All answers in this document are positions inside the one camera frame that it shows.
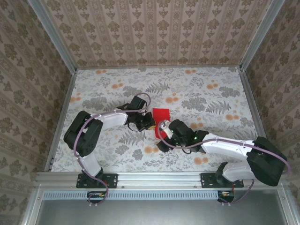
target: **gray leaf pattern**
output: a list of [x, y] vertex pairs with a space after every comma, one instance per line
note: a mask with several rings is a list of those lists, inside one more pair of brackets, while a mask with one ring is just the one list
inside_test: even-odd
[[[152, 108], [168, 108], [171, 120], [180, 119], [193, 130], [255, 139], [255, 127], [242, 90], [235, 67], [78, 70], [52, 171], [81, 170], [63, 141], [79, 111], [107, 112], [129, 103], [143, 91], [151, 96], [150, 112]], [[39, 109], [35, 109], [35, 115], [42, 116]], [[2, 126], [5, 132], [15, 129], [9, 121]], [[156, 146], [158, 142], [154, 130], [133, 132], [127, 126], [111, 127], [101, 131], [95, 155], [103, 170], [111, 172], [215, 171], [220, 163], [235, 161], [222, 155], [186, 155], [181, 150], [162, 153]]]

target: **wallpaper wall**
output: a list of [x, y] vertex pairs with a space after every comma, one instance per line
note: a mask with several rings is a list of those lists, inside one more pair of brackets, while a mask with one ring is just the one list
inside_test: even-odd
[[238, 65], [271, 0], [42, 0], [78, 67]]
[[43, 171], [70, 73], [27, 1], [0, 0], [0, 224], [18, 224]]
[[247, 76], [267, 136], [292, 165], [290, 187], [300, 205], [300, 1], [286, 0]]

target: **floral mat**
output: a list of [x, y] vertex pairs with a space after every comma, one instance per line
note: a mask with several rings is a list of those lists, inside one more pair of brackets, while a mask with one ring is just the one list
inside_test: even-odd
[[[256, 138], [236, 67], [79, 70], [52, 171], [81, 170], [63, 141], [79, 111], [110, 111], [143, 91], [151, 96], [150, 111], [169, 108], [171, 120], [180, 119], [193, 130], [235, 139]], [[163, 153], [156, 147], [158, 142], [154, 130], [112, 127], [101, 132], [94, 151], [105, 172], [215, 171], [220, 163], [235, 161], [216, 154], [187, 155], [181, 150]]]

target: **red block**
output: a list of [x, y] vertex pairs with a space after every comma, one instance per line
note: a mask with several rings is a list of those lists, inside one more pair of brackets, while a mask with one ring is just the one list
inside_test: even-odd
[[[158, 124], [162, 120], [170, 120], [170, 110], [169, 109], [153, 108], [153, 119], [156, 122], [155, 137], [159, 138], [159, 136], [158, 136]], [[167, 136], [165, 134], [165, 132], [160, 131], [160, 134], [163, 138], [165, 138]]]

